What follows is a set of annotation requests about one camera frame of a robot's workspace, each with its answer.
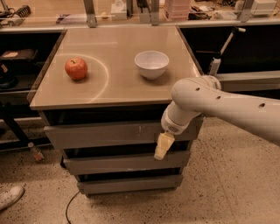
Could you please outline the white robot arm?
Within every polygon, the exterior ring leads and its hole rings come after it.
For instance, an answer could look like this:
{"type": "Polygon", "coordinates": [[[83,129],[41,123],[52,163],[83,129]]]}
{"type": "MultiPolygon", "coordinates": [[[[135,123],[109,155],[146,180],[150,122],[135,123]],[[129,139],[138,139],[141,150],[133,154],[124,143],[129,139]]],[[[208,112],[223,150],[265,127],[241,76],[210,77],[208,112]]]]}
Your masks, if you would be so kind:
{"type": "Polygon", "coordinates": [[[280,101],[221,90],[211,75],[178,80],[171,89],[154,158],[161,160],[191,120],[200,114],[215,116],[247,132],[280,145],[280,101]]]}

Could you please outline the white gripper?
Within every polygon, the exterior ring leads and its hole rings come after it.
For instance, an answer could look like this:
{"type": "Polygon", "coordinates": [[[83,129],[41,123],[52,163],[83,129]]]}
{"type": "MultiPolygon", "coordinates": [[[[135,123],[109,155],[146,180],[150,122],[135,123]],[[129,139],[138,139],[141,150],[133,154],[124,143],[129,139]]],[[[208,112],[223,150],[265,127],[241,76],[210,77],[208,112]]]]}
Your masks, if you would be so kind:
{"type": "Polygon", "coordinates": [[[186,125],[179,125],[173,122],[169,116],[168,111],[165,110],[161,118],[161,126],[165,133],[161,133],[157,139],[157,146],[155,149],[154,158],[156,160],[162,160],[165,157],[167,151],[171,148],[175,141],[174,135],[182,134],[186,128],[186,125]]]}

